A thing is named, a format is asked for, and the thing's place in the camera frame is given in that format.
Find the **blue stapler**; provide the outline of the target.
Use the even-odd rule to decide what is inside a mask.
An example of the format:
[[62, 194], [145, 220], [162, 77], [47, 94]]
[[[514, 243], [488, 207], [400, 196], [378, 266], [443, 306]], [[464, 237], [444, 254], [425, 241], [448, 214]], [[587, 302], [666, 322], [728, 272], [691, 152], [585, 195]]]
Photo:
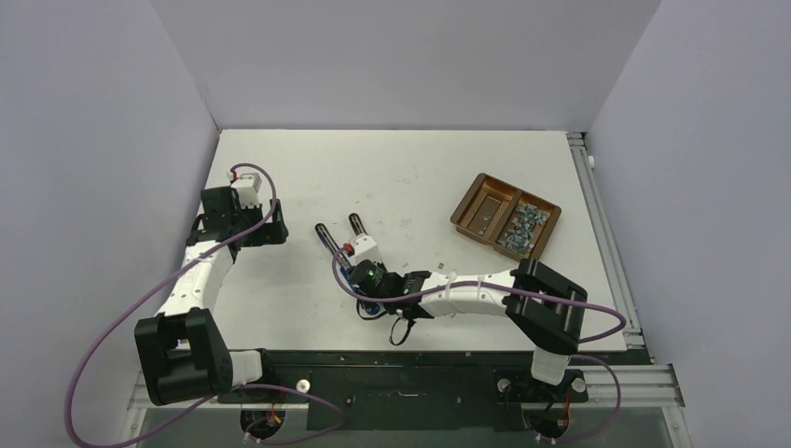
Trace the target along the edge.
[[[314, 229], [320, 241], [325, 246], [325, 248], [330, 252], [330, 254], [334, 254], [335, 252], [342, 250], [341, 245], [339, 245], [335, 241], [335, 239], [332, 237], [332, 235], [330, 234], [328, 228], [324, 223], [317, 223], [314, 226]], [[341, 255], [339, 263], [340, 263], [340, 267], [339, 267], [340, 274], [346, 281], [349, 288], [355, 293], [360, 293], [358, 288], [351, 283], [350, 273], [352, 269], [352, 264], [349, 262], [349, 260], [345, 255]], [[356, 303], [356, 311], [361, 319], [366, 321], [373, 321], [381, 317], [382, 308], [380, 307], [379, 304], [376, 303], [358, 301]]]

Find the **black stapler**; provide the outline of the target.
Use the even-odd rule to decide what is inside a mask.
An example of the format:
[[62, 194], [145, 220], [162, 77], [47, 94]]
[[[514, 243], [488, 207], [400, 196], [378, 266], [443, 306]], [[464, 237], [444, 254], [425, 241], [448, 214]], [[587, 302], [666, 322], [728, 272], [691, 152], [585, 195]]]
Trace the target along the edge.
[[361, 217], [357, 213], [351, 213], [348, 216], [348, 220], [355, 236], [368, 234]]

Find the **brown plastic tray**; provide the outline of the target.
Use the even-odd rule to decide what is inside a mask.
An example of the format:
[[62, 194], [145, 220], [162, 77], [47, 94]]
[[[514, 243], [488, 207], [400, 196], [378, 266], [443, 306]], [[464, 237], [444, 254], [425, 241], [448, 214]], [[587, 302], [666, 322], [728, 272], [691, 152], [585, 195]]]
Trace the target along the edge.
[[[507, 218], [519, 203], [532, 203], [548, 210], [550, 218], [541, 233], [536, 249], [529, 258], [505, 250], [496, 239], [506, 225]], [[519, 189], [492, 175], [480, 173], [456, 206], [450, 223], [465, 237], [514, 260], [539, 259], [562, 214], [562, 209], [543, 198]]]

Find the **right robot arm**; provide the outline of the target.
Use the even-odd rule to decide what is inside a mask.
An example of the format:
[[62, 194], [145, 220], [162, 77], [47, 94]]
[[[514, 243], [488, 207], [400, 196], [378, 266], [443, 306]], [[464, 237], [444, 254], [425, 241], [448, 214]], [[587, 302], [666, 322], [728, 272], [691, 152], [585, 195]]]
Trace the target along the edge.
[[379, 263], [363, 260], [349, 274], [355, 290], [373, 299], [392, 299], [417, 292], [419, 298], [387, 303], [391, 314], [431, 319], [446, 315], [491, 315], [509, 318], [534, 344], [527, 374], [529, 391], [551, 399], [564, 386], [571, 356], [577, 353], [584, 309], [511, 293], [511, 288], [585, 303], [588, 292], [544, 263], [522, 259], [513, 270], [483, 275], [418, 271], [390, 273]]

